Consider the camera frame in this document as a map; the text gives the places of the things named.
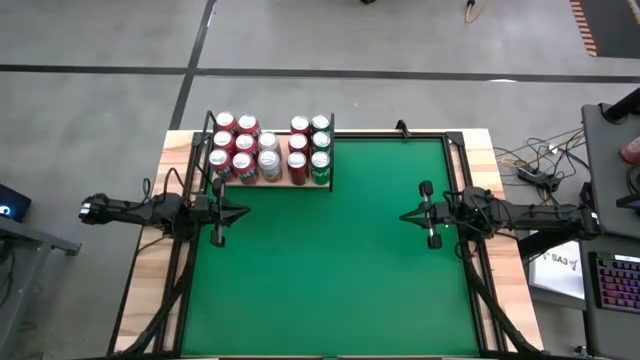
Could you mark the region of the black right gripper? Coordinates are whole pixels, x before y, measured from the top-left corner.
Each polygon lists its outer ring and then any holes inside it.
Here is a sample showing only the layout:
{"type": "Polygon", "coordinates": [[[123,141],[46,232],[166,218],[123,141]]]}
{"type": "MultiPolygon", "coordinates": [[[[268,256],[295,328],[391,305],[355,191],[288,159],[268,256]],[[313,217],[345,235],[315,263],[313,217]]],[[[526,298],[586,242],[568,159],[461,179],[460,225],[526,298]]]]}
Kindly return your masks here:
{"type": "Polygon", "coordinates": [[[429,249],[440,249],[443,246],[442,237],[436,229],[437,225],[461,225],[468,228],[473,236],[481,235],[480,228],[472,225],[470,221],[463,219],[462,207],[460,205],[454,205],[451,201],[447,200],[444,202],[433,201],[432,196],[434,189],[431,181],[422,181],[418,185],[418,189],[423,201],[416,209],[402,214],[399,219],[426,229],[428,232],[426,241],[429,249]]]}

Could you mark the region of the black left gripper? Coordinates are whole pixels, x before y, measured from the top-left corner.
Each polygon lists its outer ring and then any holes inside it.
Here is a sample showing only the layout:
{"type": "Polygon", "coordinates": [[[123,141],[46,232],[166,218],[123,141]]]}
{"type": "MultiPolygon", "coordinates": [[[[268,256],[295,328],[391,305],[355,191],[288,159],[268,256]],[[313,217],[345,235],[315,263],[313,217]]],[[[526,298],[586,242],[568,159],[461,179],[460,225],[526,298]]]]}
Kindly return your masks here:
{"type": "Polygon", "coordinates": [[[225,190],[225,183],[220,178],[215,178],[211,185],[211,190],[216,199],[211,200],[207,193],[198,193],[192,200],[192,220],[197,225],[214,225],[210,242],[219,248],[225,246],[226,240],[223,235],[223,225],[230,227],[234,222],[242,218],[250,211],[250,207],[231,202],[223,204],[223,224],[222,224],[222,199],[225,190]]]}

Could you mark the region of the red Fanta strawberry can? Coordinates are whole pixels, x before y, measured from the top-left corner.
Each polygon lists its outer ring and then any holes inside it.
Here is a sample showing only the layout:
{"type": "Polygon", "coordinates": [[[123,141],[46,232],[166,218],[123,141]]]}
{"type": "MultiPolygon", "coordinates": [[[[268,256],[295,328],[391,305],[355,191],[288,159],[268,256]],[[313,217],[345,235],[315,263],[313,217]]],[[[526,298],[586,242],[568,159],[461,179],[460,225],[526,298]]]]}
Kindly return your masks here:
{"type": "Polygon", "coordinates": [[[232,167],[244,185],[254,185],[257,183],[259,173],[254,157],[246,152],[238,152],[232,159],[232,167]]]}
{"type": "Polygon", "coordinates": [[[252,114],[244,114],[238,119],[238,132],[257,138],[261,133],[258,119],[252,114]]]}
{"type": "Polygon", "coordinates": [[[236,138],[235,136],[226,130],[217,131],[213,137],[214,146],[216,149],[224,150],[230,154],[236,152],[236,138]]]}
{"type": "Polygon", "coordinates": [[[218,178],[221,178],[223,181],[231,181],[234,179],[235,174],[232,167],[232,157],[227,151],[214,149],[209,154],[209,164],[218,178]]]}
{"type": "Polygon", "coordinates": [[[250,134],[238,135],[235,140],[235,146],[238,152],[245,152],[251,156],[256,156],[259,152],[257,142],[250,134]]]}

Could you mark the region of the white pink soda can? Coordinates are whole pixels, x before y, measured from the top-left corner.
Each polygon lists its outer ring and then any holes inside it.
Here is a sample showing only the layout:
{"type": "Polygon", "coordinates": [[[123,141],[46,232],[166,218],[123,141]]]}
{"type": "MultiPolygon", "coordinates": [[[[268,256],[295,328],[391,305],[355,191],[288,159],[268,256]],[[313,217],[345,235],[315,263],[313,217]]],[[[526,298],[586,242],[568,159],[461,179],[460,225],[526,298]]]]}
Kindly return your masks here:
{"type": "Polygon", "coordinates": [[[629,164],[640,164],[640,136],[623,145],[619,150],[619,154],[629,164]]]}
{"type": "Polygon", "coordinates": [[[264,131],[258,137],[260,151],[273,151],[281,154],[280,140],[274,132],[264,131]]]}
{"type": "Polygon", "coordinates": [[[281,159],[275,151],[261,151],[258,156],[258,167],[267,182],[278,182],[282,177],[281,159]]]}

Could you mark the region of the red Star Wars Coca-Cola can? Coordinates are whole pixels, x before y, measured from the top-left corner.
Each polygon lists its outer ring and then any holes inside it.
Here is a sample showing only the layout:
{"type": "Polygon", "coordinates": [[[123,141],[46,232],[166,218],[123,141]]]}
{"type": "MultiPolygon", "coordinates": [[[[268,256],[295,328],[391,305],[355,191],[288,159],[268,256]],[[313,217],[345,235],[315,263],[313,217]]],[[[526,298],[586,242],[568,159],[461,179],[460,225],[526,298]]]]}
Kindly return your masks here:
{"type": "Polygon", "coordinates": [[[291,182],[296,186],[303,186],[308,179],[308,161],[302,152],[292,152],[287,158],[287,168],[291,182]]]}

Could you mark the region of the red soda can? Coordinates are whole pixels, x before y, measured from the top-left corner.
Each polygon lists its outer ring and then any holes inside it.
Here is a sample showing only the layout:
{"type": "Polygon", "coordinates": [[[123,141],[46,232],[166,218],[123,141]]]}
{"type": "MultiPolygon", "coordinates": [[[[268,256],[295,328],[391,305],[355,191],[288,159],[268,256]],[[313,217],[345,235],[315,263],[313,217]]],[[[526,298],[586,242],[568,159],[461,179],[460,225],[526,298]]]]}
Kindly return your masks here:
{"type": "Polygon", "coordinates": [[[235,115],[228,111],[220,112],[215,117],[217,129],[219,131],[237,132],[238,122],[235,115]]]}

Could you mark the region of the red Coca-Cola can black script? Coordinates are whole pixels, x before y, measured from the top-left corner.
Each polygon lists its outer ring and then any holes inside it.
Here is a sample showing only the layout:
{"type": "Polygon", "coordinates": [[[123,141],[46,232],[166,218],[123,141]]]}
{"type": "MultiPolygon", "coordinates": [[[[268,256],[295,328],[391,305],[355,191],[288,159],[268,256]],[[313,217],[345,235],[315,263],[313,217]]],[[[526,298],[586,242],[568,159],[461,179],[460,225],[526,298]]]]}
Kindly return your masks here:
{"type": "Polygon", "coordinates": [[[309,137],[312,134],[311,123],[305,116],[294,116],[290,121],[291,134],[302,134],[309,137]]]}

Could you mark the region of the light wooden shelf board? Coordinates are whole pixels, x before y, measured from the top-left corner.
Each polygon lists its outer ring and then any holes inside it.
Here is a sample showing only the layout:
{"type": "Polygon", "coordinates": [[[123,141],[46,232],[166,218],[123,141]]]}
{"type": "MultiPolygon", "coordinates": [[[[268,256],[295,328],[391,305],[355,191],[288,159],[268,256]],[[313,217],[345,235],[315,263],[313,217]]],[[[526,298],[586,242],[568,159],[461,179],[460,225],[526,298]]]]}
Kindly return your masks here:
{"type": "MultiPolygon", "coordinates": [[[[260,169],[258,167],[258,156],[259,156],[259,153],[261,152],[259,150],[258,154],[256,156],[253,156],[254,160],[256,162],[257,168],[258,168],[258,173],[259,173],[259,177],[258,177],[258,180],[257,180],[256,184],[254,184],[254,185],[244,185],[244,184],[242,184],[240,182],[239,178],[237,177],[235,171],[234,171],[234,174],[235,174],[234,179],[231,180],[231,181],[224,181],[224,183],[227,186],[230,186],[230,187],[283,187],[283,188],[326,188],[326,189],[329,189],[329,182],[327,184],[324,184],[324,185],[317,185],[317,184],[315,184],[313,182],[313,180],[311,178],[311,167],[310,167],[310,165],[311,165],[311,156],[312,156],[313,153],[312,153],[312,148],[311,148],[311,143],[310,142],[309,142],[310,153],[309,153],[308,156],[306,156],[307,157],[307,161],[308,161],[308,179],[307,179],[307,182],[303,186],[296,186],[291,182],[290,176],[289,176],[289,172],[288,172],[288,168],[287,168],[287,158],[288,158],[288,156],[290,154],[289,149],[288,149],[288,140],[289,140],[289,137],[292,134],[276,134],[276,135],[278,136],[278,138],[280,140],[281,154],[278,154],[278,155],[280,156],[280,159],[281,159],[281,170],[282,170],[282,177],[278,182],[267,182],[267,181],[264,180],[264,178],[263,178],[263,176],[261,174],[261,171],[260,171],[260,169]]],[[[207,166],[208,170],[211,170],[211,171],[212,171],[212,168],[210,167],[210,164],[209,164],[209,154],[213,150],[211,150],[208,153],[208,155],[205,157],[205,165],[207,166]]],[[[215,179],[215,178],[218,178],[218,177],[213,172],[213,174],[211,175],[211,178],[215,179]]]]}

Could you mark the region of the black power strip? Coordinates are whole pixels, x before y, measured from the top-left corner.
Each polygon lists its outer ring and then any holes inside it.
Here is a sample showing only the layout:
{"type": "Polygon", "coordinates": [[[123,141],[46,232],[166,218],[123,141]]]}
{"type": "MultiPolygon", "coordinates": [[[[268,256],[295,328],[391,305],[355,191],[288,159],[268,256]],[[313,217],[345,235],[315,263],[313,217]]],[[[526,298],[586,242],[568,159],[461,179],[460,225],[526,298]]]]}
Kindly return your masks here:
{"type": "Polygon", "coordinates": [[[555,192],[561,183],[561,179],[555,175],[548,174],[531,166],[519,167],[517,169],[517,177],[548,193],[555,192]]]}

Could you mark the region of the black desk support beam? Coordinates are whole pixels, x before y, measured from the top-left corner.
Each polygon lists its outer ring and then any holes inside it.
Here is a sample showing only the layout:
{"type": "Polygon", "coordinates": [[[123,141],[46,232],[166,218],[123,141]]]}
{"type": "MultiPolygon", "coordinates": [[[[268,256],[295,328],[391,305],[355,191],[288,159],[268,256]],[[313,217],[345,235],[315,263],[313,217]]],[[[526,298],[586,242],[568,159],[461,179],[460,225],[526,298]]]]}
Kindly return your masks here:
{"type": "Polygon", "coordinates": [[[556,246],[562,245],[568,238],[559,233],[537,232],[518,241],[518,250],[522,259],[539,255],[556,246]]]}

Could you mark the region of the white SA3 sign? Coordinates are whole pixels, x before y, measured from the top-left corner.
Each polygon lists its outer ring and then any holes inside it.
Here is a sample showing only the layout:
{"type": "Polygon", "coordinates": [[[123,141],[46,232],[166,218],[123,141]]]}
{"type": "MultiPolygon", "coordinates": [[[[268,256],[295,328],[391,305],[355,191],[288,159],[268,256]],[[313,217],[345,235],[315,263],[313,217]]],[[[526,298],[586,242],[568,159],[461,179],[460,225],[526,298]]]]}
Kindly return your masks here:
{"type": "Polygon", "coordinates": [[[584,283],[577,241],[556,246],[529,263],[529,284],[575,299],[584,299],[584,283]]]}

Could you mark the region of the grey side table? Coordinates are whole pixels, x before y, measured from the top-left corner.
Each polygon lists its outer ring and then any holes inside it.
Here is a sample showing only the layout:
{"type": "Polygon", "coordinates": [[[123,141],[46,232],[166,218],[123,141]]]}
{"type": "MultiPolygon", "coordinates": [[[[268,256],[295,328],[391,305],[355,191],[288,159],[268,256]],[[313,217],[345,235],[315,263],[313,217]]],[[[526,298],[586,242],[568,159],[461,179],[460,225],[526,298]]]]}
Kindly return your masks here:
{"type": "Polygon", "coordinates": [[[584,105],[581,115],[600,226],[609,234],[640,238],[640,215],[616,205],[618,199],[629,195],[626,174],[630,164],[621,158],[619,151],[640,136],[640,117],[631,115],[629,120],[616,125],[602,116],[597,105],[584,105]]]}

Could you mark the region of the grey metal stand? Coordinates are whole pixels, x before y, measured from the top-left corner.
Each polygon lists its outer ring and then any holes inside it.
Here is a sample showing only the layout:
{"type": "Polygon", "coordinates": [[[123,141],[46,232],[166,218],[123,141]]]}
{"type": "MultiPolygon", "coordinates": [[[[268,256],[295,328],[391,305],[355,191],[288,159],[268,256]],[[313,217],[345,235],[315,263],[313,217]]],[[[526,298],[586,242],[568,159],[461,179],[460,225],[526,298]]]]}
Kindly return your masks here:
{"type": "Polygon", "coordinates": [[[0,216],[0,360],[14,352],[34,286],[53,249],[76,256],[81,244],[0,216]]]}

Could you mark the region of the backlit keyboard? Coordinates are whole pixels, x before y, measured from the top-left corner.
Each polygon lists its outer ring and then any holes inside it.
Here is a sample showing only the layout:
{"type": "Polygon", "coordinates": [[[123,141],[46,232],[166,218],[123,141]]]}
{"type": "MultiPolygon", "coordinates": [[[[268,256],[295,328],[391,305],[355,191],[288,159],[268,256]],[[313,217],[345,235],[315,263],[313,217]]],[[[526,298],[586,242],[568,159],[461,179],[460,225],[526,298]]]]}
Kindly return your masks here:
{"type": "Polygon", "coordinates": [[[589,267],[599,308],[640,314],[640,257],[590,252],[589,267]]]}

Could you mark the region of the black device blue light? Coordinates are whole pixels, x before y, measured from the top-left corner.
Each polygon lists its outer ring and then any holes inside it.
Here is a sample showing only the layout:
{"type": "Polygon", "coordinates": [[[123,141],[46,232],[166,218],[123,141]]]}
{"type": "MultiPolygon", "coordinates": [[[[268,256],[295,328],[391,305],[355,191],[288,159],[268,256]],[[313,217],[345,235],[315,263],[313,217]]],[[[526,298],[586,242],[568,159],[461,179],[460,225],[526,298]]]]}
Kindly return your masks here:
{"type": "Polygon", "coordinates": [[[0,216],[23,222],[31,202],[29,197],[0,184],[0,216]]]}

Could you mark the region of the grey desk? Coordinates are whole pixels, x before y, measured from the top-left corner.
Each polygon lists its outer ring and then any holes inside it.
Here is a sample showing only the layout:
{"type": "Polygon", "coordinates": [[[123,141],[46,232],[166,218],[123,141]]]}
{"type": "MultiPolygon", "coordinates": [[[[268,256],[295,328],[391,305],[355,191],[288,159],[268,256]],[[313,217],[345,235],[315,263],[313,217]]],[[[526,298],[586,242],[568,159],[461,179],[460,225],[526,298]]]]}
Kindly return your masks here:
{"type": "Polygon", "coordinates": [[[580,244],[589,353],[613,360],[640,360],[640,314],[596,305],[589,267],[590,252],[640,257],[640,240],[604,235],[580,244]]]}

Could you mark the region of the black floor mat orange stripe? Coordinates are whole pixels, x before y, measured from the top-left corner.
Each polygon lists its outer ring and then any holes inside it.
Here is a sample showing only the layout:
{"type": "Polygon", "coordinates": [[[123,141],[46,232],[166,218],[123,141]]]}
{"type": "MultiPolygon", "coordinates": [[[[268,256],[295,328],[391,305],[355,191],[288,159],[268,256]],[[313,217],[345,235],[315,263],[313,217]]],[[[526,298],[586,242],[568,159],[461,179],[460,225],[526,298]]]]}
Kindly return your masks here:
{"type": "Polygon", "coordinates": [[[591,57],[640,60],[640,0],[569,0],[591,57]]]}

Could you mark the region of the black frame rod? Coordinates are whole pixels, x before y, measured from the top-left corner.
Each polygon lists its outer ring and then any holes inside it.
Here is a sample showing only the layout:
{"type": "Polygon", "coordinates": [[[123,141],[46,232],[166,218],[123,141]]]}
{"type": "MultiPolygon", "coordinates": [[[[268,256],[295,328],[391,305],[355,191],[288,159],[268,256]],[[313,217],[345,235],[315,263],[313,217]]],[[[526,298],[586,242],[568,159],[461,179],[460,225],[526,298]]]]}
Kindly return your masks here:
{"type": "Polygon", "coordinates": [[[211,148],[213,146],[213,138],[218,132],[217,119],[211,110],[205,113],[203,128],[196,132],[193,137],[192,145],[196,149],[211,148]]]}

